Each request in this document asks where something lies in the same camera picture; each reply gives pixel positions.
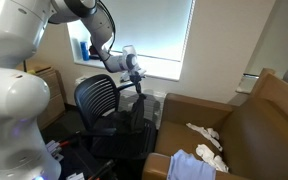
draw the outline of white wall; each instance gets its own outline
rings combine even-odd
[[[277,0],[246,73],[259,74],[263,67],[282,77],[288,68],[288,0]]]
[[[197,0],[180,80],[147,78],[142,82],[143,89],[229,102],[236,96],[235,89],[274,3],[275,0]],[[69,104],[75,104],[76,78],[107,73],[73,63],[66,25],[49,25],[38,54],[32,59],[49,62],[60,71]],[[112,77],[118,80],[119,74]]]

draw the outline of brown couch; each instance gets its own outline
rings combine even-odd
[[[212,127],[220,135],[223,151],[188,127]],[[143,180],[165,180],[170,156],[179,149],[195,153],[206,144],[220,154],[228,173],[216,179],[288,179],[288,84],[264,69],[241,106],[168,94],[155,152],[146,160]]]

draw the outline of couch armrest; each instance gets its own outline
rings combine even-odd
[[[166,180],[171,158],[158,153],[151,153],[145,162],[142,180]],[[246,178],[216,171],[216,180],[245,180]]]
[[[201,127],[219,130],[223,120],[235,106],[198,98],[167,94],[164,102],[162,121],[179,124],[192,123]]]

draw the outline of floor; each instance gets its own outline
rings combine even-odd
[[[56,122],[41,131],[45,143],[50,140],[61,140],[76,131],[84,130],[83,123],[77,111],[70,110]],[[115,165],[114,173],[119,180],[140,180],[145,161],[120,162]]]

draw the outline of couch cushion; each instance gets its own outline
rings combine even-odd
[[[172,156],[178,150],[183,149],[187,153],[192,153],[198,160],[202,160],[196,154],[198,144],[205,144],[215,155],[220,154],[211,141],[204,138],[199,132],[186,125],[163,121],[158,132],[155,152]]]
[[[230,172],[252,179],[288,179],[288,116],[272,102],[249,99],[220,132]]]

